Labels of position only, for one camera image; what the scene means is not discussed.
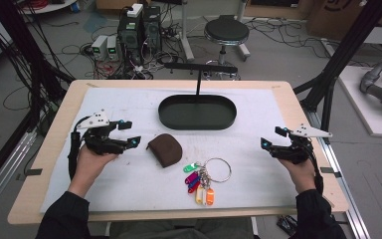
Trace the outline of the white power supply unit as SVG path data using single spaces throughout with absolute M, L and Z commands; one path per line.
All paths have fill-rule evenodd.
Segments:
M 107 56 L 107 36 L 98 36 L 92 43 L 92 50 L 98 61 L 104 61 Z
M 107 37 L 107 54 L 111 61 L 119 60 L 119 49 L 117 44 L 117 38 L 115 36 Z

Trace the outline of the white foam mat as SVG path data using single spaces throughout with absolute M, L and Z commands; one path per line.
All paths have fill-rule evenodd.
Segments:
M 132 127 L 114 130 L 112 137 L 139 136 L 138 147 L 110 162 L 87 194 L 92 212 L 201 209 L 185 183 L 184 167 L 206 164 L 215 192 L 213 208 L 288 207 L 295 191 L 286 169 L 261 147 L 262 139 L 287 145 L 276 134 L 284 126 L 279 100 L 271 90 L 217 89 L 237 108 L 234 123 L 223 130 L 172 130 L 181 144 L 179 162 L 162 167 L 148 143 L 169 132 L 158 116 L 159 104 L 176 95 L 174 89 L 93 88 L 86 92 L 77 116 L 105 112 L 110 120 L 129 120 Z

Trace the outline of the person's lap grey trousers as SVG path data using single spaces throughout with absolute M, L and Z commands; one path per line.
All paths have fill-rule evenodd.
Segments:
M 249 217 L 197 219 L 180 228 L 173 220 L 112 223 L 110 239 L 254 239 Z

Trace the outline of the light wooden table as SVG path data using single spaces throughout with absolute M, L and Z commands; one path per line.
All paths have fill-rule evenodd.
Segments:
M 68 188 L 68 159 L 70 151 L 70 132 L 78 118 L 77 112 L 86 92 L 93 88 L 157 88 L 174 89 L 176 95 L 193 95 L 197 84 L 185 80 L 77 80 L 73 82 L 33 164 L 34 168 L 43 168 L 41 175 L 29 176 L 14 202 L 8 215 L 13 225 L 38 224 L 44 213 Z M 279 100 L 286 127 L 298 128 L 307 119 L 293 93 L 289 83 L 283 81 L 205 81 L 200 91 L 205 95 L 215 95 L 217 89 L 255 89 L 271 90 Z M 204 217 L 237 217 L 294 214 L 295 205 L 288 207 L 256 207 L 215 209 L 215 192 L 211 187 L 212 177 L 206 164 L 193 162 L 184 167 L 187 176 L 185 183 L 193 193 L 201 209 L 193 210 L 156 210 L 129 212 L 92 212 L 89 220 L 131 221 L 157 219 L 184 219 Z

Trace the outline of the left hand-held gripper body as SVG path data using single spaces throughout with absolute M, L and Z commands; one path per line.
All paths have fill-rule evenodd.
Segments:
M 104 112 L 93 113 L 91 116 L 80 119 L 74 126 L 74 131 L 84 129 L 83 140 L 88 149 L 96 154 L 121 154 L 123 146 L 119 140 L 111 139 L 110 133 L 118 126 L 117 121 L 110 121 Z

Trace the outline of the person's right hand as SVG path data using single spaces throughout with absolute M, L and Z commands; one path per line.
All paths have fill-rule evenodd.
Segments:
M 297 193 L 315 189 L 315 171 L 309 160 L 299 164 L 293 164 L 288 160 L 280 159 L 280 163 L 288 171 Z

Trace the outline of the black key rack with tray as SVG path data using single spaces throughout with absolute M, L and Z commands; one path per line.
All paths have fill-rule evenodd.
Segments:
M 166 63 L 173 70 L 196 70 L 198 72 L 194 95 L 173 95 L 165 98 L 158 107 L 159 120 L 168 128 L 176 130 L 221 130 L 231 126 L 237 116 L 236 105 L 219 95 L 201 95 L 204 72 L 235 74 L 236 67 Z

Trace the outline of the person's left hand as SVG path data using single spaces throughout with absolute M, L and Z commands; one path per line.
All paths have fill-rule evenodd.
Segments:
M 77 168 L 68 191 L 84 198 L 105 166 L 117 158 L 117 154 L 95 154 L 85 145 L 78 155 Z

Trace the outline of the aluminium floor rail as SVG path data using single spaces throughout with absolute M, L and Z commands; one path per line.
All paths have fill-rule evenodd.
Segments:
M 334 178 L 337 180 L 346 202 L 348 203 L 348 210 L 345 212 L 345 216 L 348 220 L 348 224 L 352 230 L 354 238 L 371 239 L 329 140 L 326 138 L 320 138 L 318 143 L 323 150 L 325 158 L 333 171 Z
M 0 168 L 0 194 L 4 191 L 10 179 L 31 150 L 37 135 L 35 129 L 32 132 L 25 132 L 10 151 L 10 154 L 5 157 L 4 163 Z

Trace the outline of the brown cardboard box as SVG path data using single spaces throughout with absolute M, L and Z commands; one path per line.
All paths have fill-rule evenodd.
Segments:
M 369 0 L 313 0 L 305 25 L 310 36 L 342 40 Z

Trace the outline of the round white table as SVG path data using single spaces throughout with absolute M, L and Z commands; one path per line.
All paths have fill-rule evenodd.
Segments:
M 51 3 L 48 3 L 44 7 L 33 8 L 33 7 L 26 6 L 26 7 L 22 8 L 22 11 L 25 14 L 33 14 L 33 13 L 35 13 L 35 14 L 43 14 L 43 13 L 49 13 L 49 12 L 54 12 L 54 11 L 58 11 L 58 10 L 61 10 L 61 9 L 68 8 L 71 5 L 75 4 L 76 2 L 77 2 L 77 0 L 65 0 L 64 3 L 61 3 L 61 4 L 51 4 Z

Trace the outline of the black round stool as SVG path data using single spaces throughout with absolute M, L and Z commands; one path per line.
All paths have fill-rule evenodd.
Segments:
M 225 60 L 226 48 L 238 47 L 244 44 L 250 35 L 249 28 L 232 15 L 221 15 L 219 18 L 209 21 L 204 28 L 204 36 L 217 45 L 221 46 L 218 59 L 207 61 L 207 65 L 220 67 L 233 67 L 233 64 Z

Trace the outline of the white platform board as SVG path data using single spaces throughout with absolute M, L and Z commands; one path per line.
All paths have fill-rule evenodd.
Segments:
M 359 90 L 361 79 L 368 71 L 368 67 L 347 66 L 339 76 L 339 83 L 368 132 L 373 136 L 382 136 L 382 104 Z

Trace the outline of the white desk frame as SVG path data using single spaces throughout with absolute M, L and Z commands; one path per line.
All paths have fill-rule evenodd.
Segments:
M 180 1 L 182 3 L 182 9 L 181 9 L 181 13 L 182 13 L 181 27 L 182 27 L 182 30 L 179 33 L 179 38 L 180 38 L 181 46 L 182 46 L 182 49 L 184 51 L 186 60 L 188 62 L 193 62 L 195 60 L 195 58 L 194 58 L 191 46 L 190 46 L 189 41 L 188 41 L 188 36 L 187 36 L 187 34 L 190 33 L 190 31 L 187 30 L 187 4 L 188 4 L 188 0 L 180 0 Z M 247 2 L 248 2 L 248 0 L 239 0 L 238 10 L 237 10 L 237 14 L 236 14 L 236 19 L 239 22 L 243 22 L 244 11 L 245 11 L 245 7 L 246 7 Z M 249 52 L 248 48 L 246 47 L 246 45 L 244 43 L 241 43 L 238 46 L 238 50 L 241 53 L 241 55 L 243 56 L 244 60 L 247 60 L 251 56 L 251 53 Z

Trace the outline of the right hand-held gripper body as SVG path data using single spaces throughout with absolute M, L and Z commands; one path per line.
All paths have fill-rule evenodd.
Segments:
M 313 137 L 332 137 L 332 133 L 302 123 L 298 128 L 291 129 L 291 134 L 287 137 L 290 145 L 277 145 L 278 150 L 271 153 L 272 157 L 288 160 L 293 164 L 299 164 L 309 159 L 316 164 L 311 139 Z

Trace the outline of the black computer tower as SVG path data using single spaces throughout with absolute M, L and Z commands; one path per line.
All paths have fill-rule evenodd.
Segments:
M 117 34 L 124 59 L 132 65 L 142 64 L 141 47 L 143 43 L 143 28 L 140 17 L 120 17 Z
M 161 50 L 161 10 L 159 6 L 147 6 L 143 11 L 144 35 L 148 49 L 156 53 Z

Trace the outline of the brown leather pouch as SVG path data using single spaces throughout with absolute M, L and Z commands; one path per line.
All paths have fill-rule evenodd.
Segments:
M 163 133 L 155 137 L 147 144 L 157 161 L 163 168 L 180 161 L 183 154 L 181 144 L 169 133 Z

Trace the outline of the black device on floor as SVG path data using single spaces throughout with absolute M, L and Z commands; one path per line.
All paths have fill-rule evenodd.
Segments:
M 288 235 L 293 236 L 296 232 L 297 221 L 290 215 L 280 215 L 277 225 Z

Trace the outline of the white box on tower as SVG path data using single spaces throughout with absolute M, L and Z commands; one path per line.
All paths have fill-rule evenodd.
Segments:
M 136 18 L 136 17 L 139 16 L 139 14 L 142 12 L 142 10 L 143 10 L 143 5 L 142 4 L 134 3 L 129 8 L 129 10 L 127 11 L 126 15 L 128 17 Z

